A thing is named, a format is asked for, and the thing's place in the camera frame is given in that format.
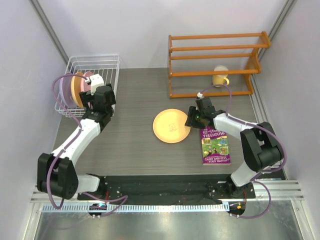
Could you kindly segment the yellow plate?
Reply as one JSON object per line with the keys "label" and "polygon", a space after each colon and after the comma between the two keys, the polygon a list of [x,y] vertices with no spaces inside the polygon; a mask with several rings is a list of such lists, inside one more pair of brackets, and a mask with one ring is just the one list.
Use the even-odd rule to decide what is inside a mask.
{"label": "yellow plate", "polygon": [[191,131],[189,126],[185,126],[187,117],[185,112],[175,108],[161,111],[152,124],[155,136],[168,144],[183,141]]}
{"label": "yellow plate", "polygon": [[83,80],[83,78],[82,78],[83,75],[84,74],[80,71],[76,72],[75,76],[72,77],[71,84],[70,84],[72,99],[79,108],[84,107],[82,100],[81,100],[81,97],[80,97],[81,83]]}

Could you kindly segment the purple plate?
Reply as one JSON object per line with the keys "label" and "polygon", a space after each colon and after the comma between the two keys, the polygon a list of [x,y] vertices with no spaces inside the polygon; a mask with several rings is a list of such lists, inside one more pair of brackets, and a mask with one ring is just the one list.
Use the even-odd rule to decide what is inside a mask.
{"label": "purple plate", "polygon": [[59,80],[59,93],[62,102],[69,109],[74,109],[77,105],[73,100],[71,92],[72,74],[68,72],[64,77]]}

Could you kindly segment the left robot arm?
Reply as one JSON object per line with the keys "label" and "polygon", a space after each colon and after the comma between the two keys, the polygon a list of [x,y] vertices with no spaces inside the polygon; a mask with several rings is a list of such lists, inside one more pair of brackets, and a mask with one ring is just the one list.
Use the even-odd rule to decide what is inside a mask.
{"label": "left robot arm", "polygon": [[52,153],[42,153],[38,158],[37,189],[47,193],[51,200],[54,197],[69,200],[84,192],[100,200],[107,192],[99,176],[77,175],[75,166],[90,142],[111,121],[116,97],[110,84],[99,86],[93,95],[83,92],[80,96],[85,103],[91,103],[91,107],[78,121],[76,130]]}

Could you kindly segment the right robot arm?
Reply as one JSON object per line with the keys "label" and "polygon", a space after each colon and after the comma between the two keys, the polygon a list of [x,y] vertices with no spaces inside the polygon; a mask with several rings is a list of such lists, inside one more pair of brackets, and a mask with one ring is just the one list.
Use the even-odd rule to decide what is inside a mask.
{"label": "right robot arm", "polygon": [[248,184],[268,167],[286,162],[286,151],[270,123],[252,123],[233,117],[227,111],[216,110],[209,97],[199,93],[196,106],[190,106],[185,126],[224,132],[241,141],[244,163],[225,182],[226,193],[233,198],[242,196]]}

